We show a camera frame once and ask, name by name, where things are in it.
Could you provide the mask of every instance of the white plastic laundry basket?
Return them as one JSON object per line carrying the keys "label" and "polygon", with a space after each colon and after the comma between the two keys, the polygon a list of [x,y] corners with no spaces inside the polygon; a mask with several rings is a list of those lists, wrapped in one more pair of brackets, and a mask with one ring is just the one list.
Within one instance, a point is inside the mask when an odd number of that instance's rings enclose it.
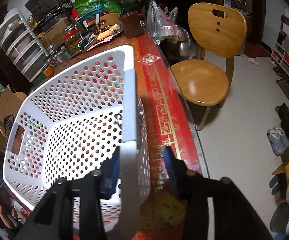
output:
{"label": "white plastic laundry basket", "polygon": [[56,179],[84,177],[111,158],[117,145],[120,179],[116,193],[101,206],[108,238],[130,239],[139,226],[139,205],[150,193],[144,110],[131,46],[85,59],[26,98],[8,139],[3,179],[33,210]]}

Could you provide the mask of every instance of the jar with red lid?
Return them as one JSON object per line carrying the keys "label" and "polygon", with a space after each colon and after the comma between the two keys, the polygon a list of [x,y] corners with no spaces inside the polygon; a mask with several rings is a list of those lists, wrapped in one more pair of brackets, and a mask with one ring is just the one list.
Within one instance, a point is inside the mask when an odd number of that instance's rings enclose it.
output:
{"label": "jar with red lid", "polygon": [[71,24],[67,28],[64,29],[64,41],[65,47],[70,53],[76,53],[80,50],[78,44],[80,42],[80,35],[75,29],[75,25]]}

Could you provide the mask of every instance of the chair seat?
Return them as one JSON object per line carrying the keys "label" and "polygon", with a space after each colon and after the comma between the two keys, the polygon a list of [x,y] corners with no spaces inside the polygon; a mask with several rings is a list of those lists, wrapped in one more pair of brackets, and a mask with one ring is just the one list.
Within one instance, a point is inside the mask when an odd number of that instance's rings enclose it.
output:
{"label": "chair seat", "polygon": [[171,66],[186,100],[200,106],[215,106],[225,99],[229,81],[211,62],[189,59]]}

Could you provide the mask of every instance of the green bag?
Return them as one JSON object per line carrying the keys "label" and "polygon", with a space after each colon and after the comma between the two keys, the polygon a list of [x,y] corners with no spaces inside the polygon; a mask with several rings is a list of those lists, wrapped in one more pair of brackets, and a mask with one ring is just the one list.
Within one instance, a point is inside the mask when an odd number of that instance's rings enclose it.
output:
{"label": "green bag", "polygon": [[72,5],[77,9],[78,14],[86,11],[93,11],[98,6],[104,6],[109,12],[122,14],[123,10],[119,5],[119,0],[75,0]]}

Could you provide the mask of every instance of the gray shoe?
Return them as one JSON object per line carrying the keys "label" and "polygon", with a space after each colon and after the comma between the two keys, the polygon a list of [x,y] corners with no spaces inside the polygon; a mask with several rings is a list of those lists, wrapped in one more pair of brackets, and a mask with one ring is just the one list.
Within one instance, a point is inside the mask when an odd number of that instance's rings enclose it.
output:
{"label": "gray shoe", "polygon": [[280,140],[282,142],[283,148],[287,149],[289,147],[289,140],[286,137],[286,133],[284,132],[284,130],[277,126],[275,126],[273,129],[277,132],[278,135],[280,135]]}
{"label": "gray shoe", "polygon": [[272,150],[275,155],[283,154],[284,148],[280,140],[280,135],[273,129],[267,131],[268,139],[271,143]]}

